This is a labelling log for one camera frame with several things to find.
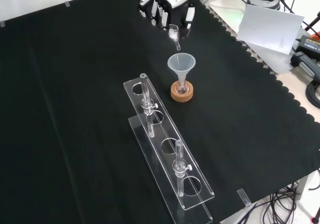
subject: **clear acrylic test tube rack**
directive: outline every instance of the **clear acrylic test tube rack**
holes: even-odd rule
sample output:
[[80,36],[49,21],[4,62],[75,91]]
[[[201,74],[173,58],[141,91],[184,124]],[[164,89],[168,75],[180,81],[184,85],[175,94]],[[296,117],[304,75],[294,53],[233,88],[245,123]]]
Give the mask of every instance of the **clear acrylic test tube rack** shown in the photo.
[[205,224],[215,194],[146,74],[125,82],[137,116],[129,123],[175,223]]

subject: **white card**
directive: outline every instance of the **white card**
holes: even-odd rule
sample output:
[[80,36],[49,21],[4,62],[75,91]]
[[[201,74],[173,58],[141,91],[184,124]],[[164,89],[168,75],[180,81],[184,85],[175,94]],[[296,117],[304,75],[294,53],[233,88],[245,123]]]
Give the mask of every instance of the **white card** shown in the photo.
[[289,54],[303,16],[247,5],[237,40]]

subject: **test tube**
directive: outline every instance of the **test tube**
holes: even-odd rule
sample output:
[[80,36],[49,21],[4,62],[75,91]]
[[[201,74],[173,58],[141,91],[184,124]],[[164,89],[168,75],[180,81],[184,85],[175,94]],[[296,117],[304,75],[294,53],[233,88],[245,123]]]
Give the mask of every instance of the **test tube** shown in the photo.
[[184,158],[183,158],[183,157],[184,157],[184,152],[183,152],[183,150],[184,150],[183,148],[184,148],[184,147],[183,147],[183,145],[182,145],[183,142],[182,142],[182,140],[176,140],[176,141],[175,141],[175,144],[176,144],[176,145],[175,145],[175,146],[176,146],[176,147],[175,147],[175,148],[176,148],[176,149],[175,149],[175,150],[176,150],[176,152],[175,152],[175,157],[176,157],[176,158],[175,158],[175,159],[176,159],[176,161],[177,161],[177,162],[176,162],[176,166],[177,166],[178,169],[180,169],[180,168],[183,168],[183,166],[184,166],[184,164],[183,164],[183,163],[184,163],[184,162],[183,162],[183,161],[184,161],[184,160],[183,160],[183,159],[184,159]]
[[184,195],[184,178],[177,176],[177,189],[178,189],[178,195],[183,196]]
[[151,137],[151,138],[154,138],[154,126],[153,126],[153,121],[152,121],[152,116],[151,115],[147,115],[146,116],[146,122],[148,123],[148,133],[149,133],[149,136]]
[[183,142],[182,140],[176,140],[175,141],[175,159],[176,159],[176,164],[175,164],[175,169],[177,170],[177,172],[175,173],[177,176],[177,190],[178,190],[178,195],[179,196],[183,196],[184,195],[184,182],[183,182],[183,177],[185,176],[185,170],[186,167],[184,166],[184,152],[183,152]]
[[141,78],[141,86],[142,86],[142,94],[143,94],[143,105],[145,107],[148,107],[150,105],[150,96],[149,96],[149,90],[147,86],[147,75],[145,73],[140,74]]

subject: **funnel stem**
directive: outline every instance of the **funnel stem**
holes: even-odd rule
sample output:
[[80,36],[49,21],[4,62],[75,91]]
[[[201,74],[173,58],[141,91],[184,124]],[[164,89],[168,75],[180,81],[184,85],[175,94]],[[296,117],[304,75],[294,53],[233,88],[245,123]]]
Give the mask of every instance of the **funnel stem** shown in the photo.
[[186,82],[186,76],[178,76],[179,79],[179,83],[181,85],[182,88],[184,88],[185,86],[185,82]]

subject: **black cloth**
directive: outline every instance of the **black cloth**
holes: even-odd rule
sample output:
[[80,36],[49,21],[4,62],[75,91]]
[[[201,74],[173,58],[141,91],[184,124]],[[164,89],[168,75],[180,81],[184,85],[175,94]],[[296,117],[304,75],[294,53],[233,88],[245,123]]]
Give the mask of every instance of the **black cloth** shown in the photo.
[[320,125],[200,3],[181,52],[194,96],[170,97],[176,53],[140,0],[75,0],[0,29],[1,223],[170,223],[128,118],[146,73],[215,192],[218,223],[320,167]]

